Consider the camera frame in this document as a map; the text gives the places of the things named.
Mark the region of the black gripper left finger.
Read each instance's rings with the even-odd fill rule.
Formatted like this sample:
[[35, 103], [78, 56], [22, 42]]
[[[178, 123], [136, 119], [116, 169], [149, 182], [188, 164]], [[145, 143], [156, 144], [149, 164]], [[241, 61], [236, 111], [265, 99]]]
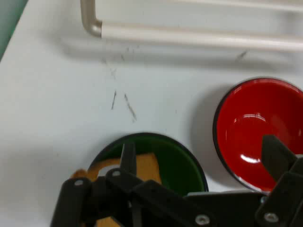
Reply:
[[91, 181], [66, 180], [52, 227], [94, 227], [111, 217], [122, 227], [211, 227], [213, 216], [153, 180], [136, 176], [135, 145], [123, 146], [120, 167]]

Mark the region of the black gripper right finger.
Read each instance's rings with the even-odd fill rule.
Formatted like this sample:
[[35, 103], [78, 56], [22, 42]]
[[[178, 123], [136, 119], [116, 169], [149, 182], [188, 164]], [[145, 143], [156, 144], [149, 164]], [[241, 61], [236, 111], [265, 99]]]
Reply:
[[255, 213], [260, 227], [303, 225], [303, 159], [276, 136], [262, 139], [261, 162], [276, 181], [275, 187]]

